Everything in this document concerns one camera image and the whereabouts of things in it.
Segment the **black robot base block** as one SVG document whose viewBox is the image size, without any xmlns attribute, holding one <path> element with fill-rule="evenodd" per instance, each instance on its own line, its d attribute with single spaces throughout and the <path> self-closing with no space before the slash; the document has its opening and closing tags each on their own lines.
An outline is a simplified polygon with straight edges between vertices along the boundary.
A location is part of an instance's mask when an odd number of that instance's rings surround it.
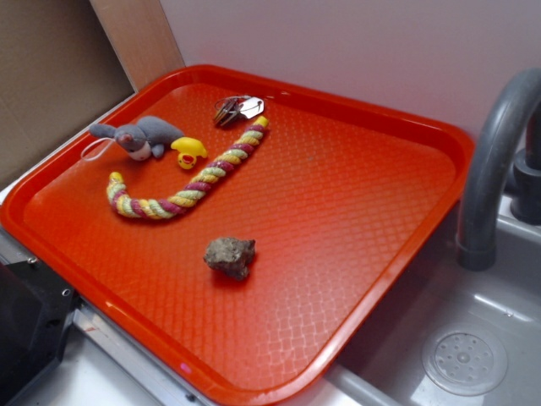
<svg viewBox="0 0 541 406">
<path fill-rule="evenodd" d="M 11 405 L 63 360 L 78 295 L 36 258 L 1 265 L 1 404 Z"/>
</svg>

